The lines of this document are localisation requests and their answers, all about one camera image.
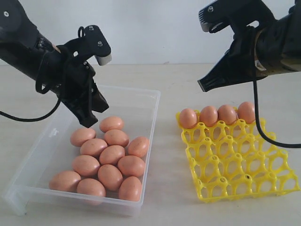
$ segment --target white wall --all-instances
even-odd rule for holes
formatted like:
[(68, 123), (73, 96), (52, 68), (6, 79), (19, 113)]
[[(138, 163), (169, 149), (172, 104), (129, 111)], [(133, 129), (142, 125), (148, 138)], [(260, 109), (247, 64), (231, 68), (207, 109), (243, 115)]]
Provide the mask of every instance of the white wall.
[[(111, 64), (215, 63), (233, 33), (201, 30), (198, 12), (213, 0), (20, 0), (28, 17), (55, 44), (98, 25), (112, 48)], [(263, 0), (277, 19), (294, 0)]]

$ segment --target bolt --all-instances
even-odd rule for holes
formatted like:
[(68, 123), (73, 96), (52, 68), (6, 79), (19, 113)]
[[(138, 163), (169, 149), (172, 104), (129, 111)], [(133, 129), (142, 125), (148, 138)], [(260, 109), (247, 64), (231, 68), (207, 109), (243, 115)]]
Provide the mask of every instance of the bolt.
[(213, 6), (209, 6), (209, 7), (208, 7), (208, 12), (209, 12), (209, 13), (212, 13), (212, 12), (213, 12)]

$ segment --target yellow plastic tray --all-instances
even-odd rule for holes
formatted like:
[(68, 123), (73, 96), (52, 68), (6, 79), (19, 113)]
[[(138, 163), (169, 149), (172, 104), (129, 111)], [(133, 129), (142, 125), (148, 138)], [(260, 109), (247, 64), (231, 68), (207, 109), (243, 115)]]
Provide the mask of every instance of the yellow plastic tray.
[[(203, 202), (244, 197), (284, 195), (299, 191), (298, 177), (288, 166), (288, 152), (270, 145), (257, 132), (255, 122), (239, 119), (231, 126), (218, 121), (213, 127), (199, 122), (195, 128), (182, 129), (182, 141), (197, 191)], [(264, 133), (266, 121), (261, 119)]]

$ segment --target table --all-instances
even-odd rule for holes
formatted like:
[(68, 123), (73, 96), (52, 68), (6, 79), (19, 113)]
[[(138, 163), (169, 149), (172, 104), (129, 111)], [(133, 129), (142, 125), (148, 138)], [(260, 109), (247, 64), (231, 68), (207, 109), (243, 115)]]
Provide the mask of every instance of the table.
[[(239, 106), (253, 100), (251, 83), (203, 93), (197, 80), (213, 65), (95, 66), (97, 84), (161, 91), (144, 204), (139, 217), (123, 217), (31, 203), (26, 216), (15, 216), (0, 201), (0, 225), (300, 225), (301, 192), (285, 196), (202, 204), (198, 201), (175, 114), (189, 107)], [(35, 92), (34, 81), (10, 66), (0, 67), (0, 108), (19, 117), (37, 117), (56, 102), (52, 93)], [(274, 75), (259, 82), (260, 113), (283, 142), (300, 142), (300, 75)], [(12, 178), (49, 119), (34, 123), (0, 117), (0, 192)], [(289, 163), (301, 176), (301, 150), (288, 150)]]

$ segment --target clear plastic bin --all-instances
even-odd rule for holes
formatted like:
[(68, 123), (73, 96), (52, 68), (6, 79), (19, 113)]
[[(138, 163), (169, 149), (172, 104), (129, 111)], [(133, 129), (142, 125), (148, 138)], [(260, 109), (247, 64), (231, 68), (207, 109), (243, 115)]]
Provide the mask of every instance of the clear plastic bin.
[[(149, 150), (143, 158), (146, 167), (141, 177), (143, 187), (140, 201), (119, 200), (117, 193), (108, 193), (109, 197), (102, 198), (54, 191), (48, 188), (52, 176), (62, 170), (71, 170), (72, 160), (79, 155), (79, 148), (73, 147), (69, 141), (71, 133), (82, 126), (77, 118), (61, 104), (3, 194), (3, 198), (17, 215), (21, 216), (26, 213), (28, 202), (106, 211), (128, 216), (139, 215), (143, 204), (160, 92), (109, 86), (99, 86), (99, 90), (110, 106), (104, 113), (94, 112), (99, 122), (105, 117), (116, 115), (124, 120), (123, 131), (129, 135), (130, 140), (138, 136), (150, 139)], [(92, 128), (97, 131), (96, 137), (103, 136), (99, 130), (99, 123)], [(92, 206), (87, 201), (101, 201), (101, 204)]]

